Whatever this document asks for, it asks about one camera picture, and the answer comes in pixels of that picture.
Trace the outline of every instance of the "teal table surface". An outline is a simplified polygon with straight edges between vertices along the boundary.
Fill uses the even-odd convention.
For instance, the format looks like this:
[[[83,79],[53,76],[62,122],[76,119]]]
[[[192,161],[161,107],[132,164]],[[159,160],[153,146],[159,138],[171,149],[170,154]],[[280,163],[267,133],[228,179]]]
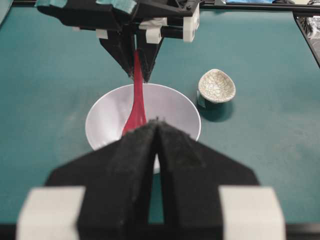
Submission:
[[[150,82],[197,102],[210,69],[235,98],[199,108],[199,141],[254,169],[274,187],[288,223],[320,222],[320,69],[287,12],[206,10],[193,43],[165,39]],[[86,115],[131,83],[93,31],[74,32],[35,8],[14,7],[0,28],[0,223],[14,223],[28,191],[91,151]],[[150,221],[161,222],[154,177]]]

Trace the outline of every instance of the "white plastic block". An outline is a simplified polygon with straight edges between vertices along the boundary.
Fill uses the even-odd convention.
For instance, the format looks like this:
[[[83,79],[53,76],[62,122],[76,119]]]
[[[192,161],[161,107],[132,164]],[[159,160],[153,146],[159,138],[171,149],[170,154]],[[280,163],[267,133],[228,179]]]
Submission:
[[[224,240],[285,240],[285,219],[271,187],[219,187]]]
[[[145,38],[147,44],[159,44],[162,36],[161,36],[161,28],[149,28],[145,31]]]
[[[33,188],[19,214],[16,240],[78,240],[84,186]]]
[[[139,29],[147,30],[151,28],[161,28],[162,26],[168,26],[168,19],[166,17],[154,17],[152,19],[142,21],[139,24]]]
[[[191,43],[195,38],[196,30],[200,24],[200,9],[199,4],[192,16],[186,16],[183,18],[183,41]]]
[[[80,27],[78,27],[78,26],[73,26],[72,27],[72,30],[74,31],[74,32],[80,32]]]
[[[146,30],[145,38],[148,44],[159,44],[161,36],[161,27],[168,25],[168,19],[166,17],[155,17],[146,21],[142,21],[139,25],[139,29]]]
[[[105,29],[96,29],[95,34],[98,39],[108,39],[108,31]]]

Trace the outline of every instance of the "small ceramic dish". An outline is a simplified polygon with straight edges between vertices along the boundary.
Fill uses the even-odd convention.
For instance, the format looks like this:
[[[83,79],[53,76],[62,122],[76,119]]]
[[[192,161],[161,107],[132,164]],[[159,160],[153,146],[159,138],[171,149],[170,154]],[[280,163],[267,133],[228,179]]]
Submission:
[[[219,104],[230,101],[236,95],[232,79],[219,69],[211,69],[200,79],[198,90],[206,100]]]

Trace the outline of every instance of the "bowl rim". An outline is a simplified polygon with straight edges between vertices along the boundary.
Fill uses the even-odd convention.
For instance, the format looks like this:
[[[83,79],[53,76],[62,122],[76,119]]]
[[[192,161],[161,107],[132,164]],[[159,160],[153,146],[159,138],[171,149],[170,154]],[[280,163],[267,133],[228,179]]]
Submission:
[[[201,123],[200,114],[199,114],[199,111],[198,111],[196,105],[195,105],[186,95],[184,95],[183,93],[181,93],[181,92],[179,92],[178,90],[175,90],[175,89],[173,89],[173,88],[171,88],[171,87],[169,87],[169,86],[165,86],[165,85],[161,85],[161,84],[156,84],[156,83],[146,83],[146,82],[144,82],[143,85],[156,86],[156,87],[161,87],[161,88],[169,89],[169,90],[171,90],[171,91],[174,91],[174,92],[178,93],[179,95],[181,95],[182,97],[184,97],[187,101],[189,101],[189,103],[192,105],[193,109],[194,109],[195,112],[196,112],[197,119],[198,119],[198,122],[199,122],[199,129],[198,129],[198,132],[197,132],[197,135],[196,135],[196,138],[195,138],[195,140],[198,141],[198,139],[199,139],[199,137],[200,137],[200,134],[201,134],[202,123]],[[114,92],[114,91],[117,91],[117,90],[122,89],[122,88],[128,88],[128,87],[130,87],[130,86],[133,86],[133,83],[132,83],[132,84],[127,84],[127,85],[123,85],[123,86],[117,87],[117,88],[115,88],[115,89],[113,89],[113,90],[111,90],[111,91],[108,91],[108,92],[105,93],[104,95],[100,96],[100,97],[98,98],[98,100],[96,100],[96,101],[94,102],[94,104],[93,104],[92,107],[90,108],[89,112],[87,113],[86,118],[85,118],[85,124],[84,124],[85,136],[86,136],[86,140],[88,141],[90,147],[91,147],[94,151],[96,151],[96,150],[98,150],[98,149],[100,149],[100,148],[103,148],[104,146],[98,147],[98,148],[94,148],[93,145],[92,145],[92,143],[90,142],[90,140],[89,140],[89,138],[88,138],[88,128],[87,128],[87,126],[88,126],[88,118],[89,118],[89,115],[91,114],[91,111],[93,110],[93,108],[94,108],[105,96],[111,94],[111,93]]]
[[[210,72],[213,72],[213,71],[218,71],[218,73],[222,73],[223,75],[225,75],[227,77],[227,79],[229,79],[229,81],[231,82],[232,84],[232,87],[233,87],[233,91],[232,91],[232,94],[229,96],[229,97],[226,97],[224,100],[215,100],[215,99],[212,99],[212,98],[209,98],[209,97],[206,97],[201,91],[200,91],[200,82],[202,81],[202,79],[205,77],[205,75],[209,74]],[[213,69],[210,69],[209,71],[207,71],[205,74],[202,75],[202,77],[200,78],[199,82],[198,82],[198,90],[201,94],[201,96],[203,98],[205,98],[206,100],[208,100],[209,102],[211,103],[215,103],[215,104],[221,104],[221,103],[225,103],[225,102],[228,102],[230,101],[231,99],[233,99],[236,95],[236,85],[234,83],[234,81],[231,79],[231,77],[228,76],[228,74],[226,74],[224,71],[220,70],[220,69],[217,69],[217,68],[213,68]]]

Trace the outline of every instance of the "red spoon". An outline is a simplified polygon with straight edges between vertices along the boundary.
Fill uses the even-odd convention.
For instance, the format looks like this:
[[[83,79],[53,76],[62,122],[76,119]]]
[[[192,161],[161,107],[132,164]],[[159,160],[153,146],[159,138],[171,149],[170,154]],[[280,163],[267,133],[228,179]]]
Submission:
[[[122,136],[125,135],[128,131],[144,125],[146,122],[147,121],[143,94],[143,77],[138,50],[135,50],[133,73],[133,105],[130,116],[122,130]]]

